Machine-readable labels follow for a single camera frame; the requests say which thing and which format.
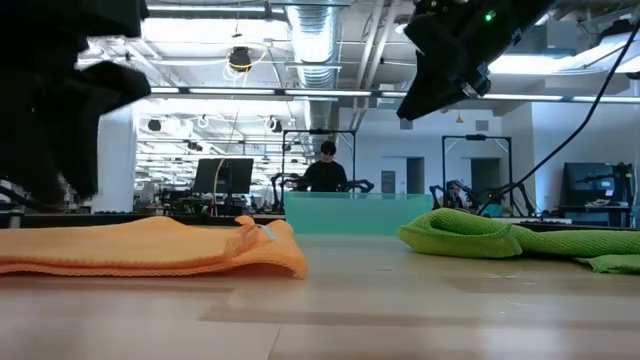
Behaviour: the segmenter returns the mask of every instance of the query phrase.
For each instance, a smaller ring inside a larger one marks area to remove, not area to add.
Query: dark hair
[[[334,143],[333,141],[325,141],[322,143],[322,146],[320,146],[320,152],[323,154],[327,154],[327,155],[335,155],[336,154],[336,143]]]

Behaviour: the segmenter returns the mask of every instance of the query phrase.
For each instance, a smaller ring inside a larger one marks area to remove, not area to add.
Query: orange towel
[[[126,224],[0,230],[0,274],[32,271],[68,276],[180,276],[270,264],[304,278],[307,262],[293,229],[277,220],[262,228],[198,228],[167,217]]]

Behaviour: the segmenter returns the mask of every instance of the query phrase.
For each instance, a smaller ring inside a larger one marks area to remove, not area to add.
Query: wall
[[[520,180],[534,166],[533,151],[533,116],[532,104],[526,103],[502,117],[502,134],[511,137],[513,181]],[[509,183],[509,165],[507,157],[501,161],[502,183]],[[535,177],[529,178],[524,184],[529,199],[534,202],[536,196]],[[514,201],[524,212],[524,199],[519,191],[514,191]]]
[[[633,95],[633,90],[619,94]],[[535,162],[542,161],[584,120],[590,104],[533,104]],[[600,105],[584,130],[536,173],[540,207],[558,206],[565,162],[635,163],[639,156],[640,112],[633,105]]]
[[[434,113],[415,122],[413,130],[400,130],[395,112],[369,110],[356,141],[356,178],[375,184],[374,192],[380,192],[380,172],[396,171],[396,192],[406,192],[406,158],[424,157],[425,189],[442,184],[442,135],[475,134],[475,120],[489,120],[487,135],[500,135],[501,119],[491,111],[463,110],[464,123],[456,123],[458,112]],[[341,121],[351,119],[349,109],[342,109]],[[471,158],[501,158],[504,152],[493,142],[460,141],[447,153],[447,178],[459,179],[468,185],[471,181]],[[351,177],[351,152],[344,141],[338,142],[336,161],[341,163]]]

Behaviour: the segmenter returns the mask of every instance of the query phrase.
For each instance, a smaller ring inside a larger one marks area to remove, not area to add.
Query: person
[[[454,198],[451,200],[455,201],[455,204],[445,204],[444,196],[441,196],[438,198],[438,203],[440,203],[440,206],[447,208],[469,209],[470,204],[468,201],[466,201],[466,196],[460,195],[462,189],[460,189],[460,187],[456,184],[451,184],[450,189],[453,192],[452,195],[454,196]]]
[[[320,147],[320,152],[320,160],[311,164],[304,173],[305,183],[311,186],[313,192],[336,192],[338,186],[347,183],[344,168],[333,161],[336,144],[333,141],[325,141]]]

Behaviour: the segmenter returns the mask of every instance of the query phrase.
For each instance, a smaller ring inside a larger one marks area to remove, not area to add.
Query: black cable
[[[501,191],[497,196],[504,196],[507,193],[513,191],[513,189],[515,189],[517,186],[524,184],[524,182],[527,181],[527,179],[530,178],[531,175],[535,174],[536,171],[538,171],[538,169],[542,167],[542,165],[546,164],[547,161],[549,161],[552,157],[554,157],[557,153],[559,153],[560,150],[562,150],[565,146],[567,146],[567,144],[569,144],[569,142],[571,142],[571,140],[573,140],[582,131],[582,129],[584,129],[585,126],[587,126],[587,123],[589,123],[589,121],[591,120],[591,117],[593,117],[593,113],[596,111],[596,108],[600,103],[600,99],[602,99],[602,96],[604,96],[604,93],[607,90],[607,87],[609,86],[609,82],[611,82],[611,78],[613,78],[613,75],[615,75],[616,69],[622,63],[622,60],[627,54],[627,51],[629,50],[629,48],[631,47],[631,44],[635,40],[636,35],[638,34],[639,28],[640,28],[640,20],[634,23],[633,30],[631,31],[631,36],[629,36],[629,40],[627,40],[627,43],[622,48],[622,52],[620,53],[620,56],[618,56],[618,59],[616,60],[616,62],[613,64],[613,67],[609,71],[609,74],[607,75],[607,78],[602,84],[602,88],[600,89],[598,96],[596,96],[596,99],[594,100],[593,105],[591,105],[591,109],[589,109],[589,113],[587,113],[587,117],[584,119],[582,124],[580,124],[580,126],[571,135],[569,135],[569,137],[562,144],[560,144],[560,146],[558,146],[555,150],[553,150],[549,155],[547,155],[546,158],[540,161],[538,165],[536,165],[531,171],[529,171],[527,175],[525,175],[518,182],[511,184],[511,186],[509,186],[506,190]],[[489,203],[484,204],[480,209],[480,211],[478,211],[478,214],[482,214],[482,212],[487,209],[487,206],[489,206]]]

